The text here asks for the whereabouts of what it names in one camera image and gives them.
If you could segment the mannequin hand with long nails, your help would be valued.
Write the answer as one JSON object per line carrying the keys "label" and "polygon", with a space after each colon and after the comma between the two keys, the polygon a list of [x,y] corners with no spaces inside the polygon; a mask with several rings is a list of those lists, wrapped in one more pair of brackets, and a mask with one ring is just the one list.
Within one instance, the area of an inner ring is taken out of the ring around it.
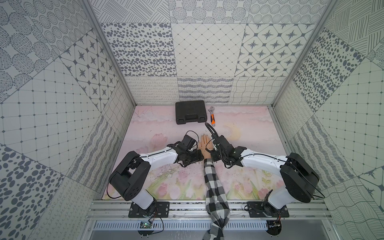
{"label": "mannequin hand with long nails", "polygon": [[203,134],[199,142],[199,150],[204,159],[211,159],[211,151],[214,149],[214,145],[208,135]]}

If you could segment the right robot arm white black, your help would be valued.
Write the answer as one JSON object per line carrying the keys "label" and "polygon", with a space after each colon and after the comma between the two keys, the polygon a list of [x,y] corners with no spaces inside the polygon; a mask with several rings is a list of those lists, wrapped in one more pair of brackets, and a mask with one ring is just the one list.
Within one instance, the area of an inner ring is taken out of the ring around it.
{"label": "right robot arm white black", "polygon": [[266,194],[256,213],[277,217],[287,204],[309,203],[313,199],[320,177],[300,155],[272,156],[245,147],[235,148],[223,135],[212,135],[212,138],[214,159],[221,160],[225,166],[260,169],[283,179],[281,187]]}

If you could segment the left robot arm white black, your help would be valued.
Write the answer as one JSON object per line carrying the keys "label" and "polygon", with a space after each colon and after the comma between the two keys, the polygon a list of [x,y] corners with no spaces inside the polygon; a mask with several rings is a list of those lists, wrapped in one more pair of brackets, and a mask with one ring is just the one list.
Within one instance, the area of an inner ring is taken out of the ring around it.
{"label": "left robot arm white black", "polygon": [[182,141],[153,153],[138,154],[131,151],[113,170],[109,184],[125,201],[131,201],[139,207],[139,216],[160,216],[156,199],[143,187],[148,173],[165,165],[179,164],[185,168],[202,161],[204,157],[197,143],[198,140],[186,134]]}

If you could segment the black plastic tool case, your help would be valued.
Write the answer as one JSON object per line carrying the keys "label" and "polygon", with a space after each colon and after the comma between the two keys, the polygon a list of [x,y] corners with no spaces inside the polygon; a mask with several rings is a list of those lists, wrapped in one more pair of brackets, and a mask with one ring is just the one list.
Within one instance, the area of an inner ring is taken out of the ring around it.
{"label": "black plastic tool case", "polygon": [[208,120],[205,102],[203,100],[184,101],[175,103],[176,123],[205,123]]}

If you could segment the black white checkered sleeve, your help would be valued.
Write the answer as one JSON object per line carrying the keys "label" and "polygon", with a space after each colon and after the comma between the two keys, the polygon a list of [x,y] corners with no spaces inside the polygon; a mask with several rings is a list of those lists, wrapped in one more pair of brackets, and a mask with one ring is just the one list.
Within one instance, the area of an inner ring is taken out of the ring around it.
{"label": "black white checkered sleeve", "polygon": [[207,187],[206,210],[212,225],[203,240],[224,240],[223,229],[229,222],[231,211],[212,159],[204,160],[204,179]]}

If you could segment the left circuit board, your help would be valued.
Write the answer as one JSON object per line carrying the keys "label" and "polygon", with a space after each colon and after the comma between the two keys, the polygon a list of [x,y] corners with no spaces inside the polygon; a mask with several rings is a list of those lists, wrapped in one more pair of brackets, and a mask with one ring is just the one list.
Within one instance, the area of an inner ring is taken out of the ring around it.
{"label": "left circuit board", "polygon": [[148,237],[154,233],[153,224],[150,222],[141,222],[138,233],[143,237]]}

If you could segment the circuit board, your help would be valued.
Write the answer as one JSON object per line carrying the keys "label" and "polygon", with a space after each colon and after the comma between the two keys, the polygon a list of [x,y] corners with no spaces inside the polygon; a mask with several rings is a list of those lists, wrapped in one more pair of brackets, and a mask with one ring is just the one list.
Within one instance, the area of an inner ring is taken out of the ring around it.
{"label": "circuit board", "polygon": [[277,236],[282,231],[281,221],[267,221],[266,232],[271,236]]}
{"label": "circuit board", "polygon": [[141,222],[138,233],[143,237],[148,237],[154,233],[153,224],[150,222]]}

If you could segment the right circuit board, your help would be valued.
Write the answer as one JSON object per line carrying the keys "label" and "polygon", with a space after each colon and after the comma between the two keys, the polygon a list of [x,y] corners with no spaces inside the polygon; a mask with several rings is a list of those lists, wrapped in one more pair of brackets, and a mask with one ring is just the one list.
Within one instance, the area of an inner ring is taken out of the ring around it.
{"label": "right circuit board", "polygon": [[282,231],[281,221],[267,221],[266,232],[271,236],[277,236]]}

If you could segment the orange handled adjustable wrench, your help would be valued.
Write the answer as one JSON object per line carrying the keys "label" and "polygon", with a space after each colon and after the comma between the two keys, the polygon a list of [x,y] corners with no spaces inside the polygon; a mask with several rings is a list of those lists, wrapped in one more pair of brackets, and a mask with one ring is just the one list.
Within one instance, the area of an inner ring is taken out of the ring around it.
{"label": "orange handled adjustable wrench", "polygon": [[211,106],[208,111],[210,113],[210,117],[211,117],[211,125],[214,127],[216,125],[216,120],[215,120],[215,115],[214,115],[214,110],[215,108],[213,106]]}

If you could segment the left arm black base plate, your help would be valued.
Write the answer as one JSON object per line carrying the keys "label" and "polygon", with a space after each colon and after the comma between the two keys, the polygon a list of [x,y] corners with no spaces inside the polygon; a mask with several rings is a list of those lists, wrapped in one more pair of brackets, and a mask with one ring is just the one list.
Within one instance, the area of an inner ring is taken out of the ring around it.
{"label": "left arm black base plate", "polygon": [[170,202],[154,201],[147,209],[142,209],[136,203],[130,206],[129,218],[167,218],[170,211]]}

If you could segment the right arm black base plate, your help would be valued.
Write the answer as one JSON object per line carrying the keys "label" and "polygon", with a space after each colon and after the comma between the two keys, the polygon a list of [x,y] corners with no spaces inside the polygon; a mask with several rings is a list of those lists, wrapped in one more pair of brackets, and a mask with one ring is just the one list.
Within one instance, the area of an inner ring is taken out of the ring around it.
{"label": "right arm black base plate", "polygon": [[247,202],[244,210],[249,213],[251,218],[288,218],[290,216],[286,206],[275,209],[268,203],[264,204],[264,202]]}

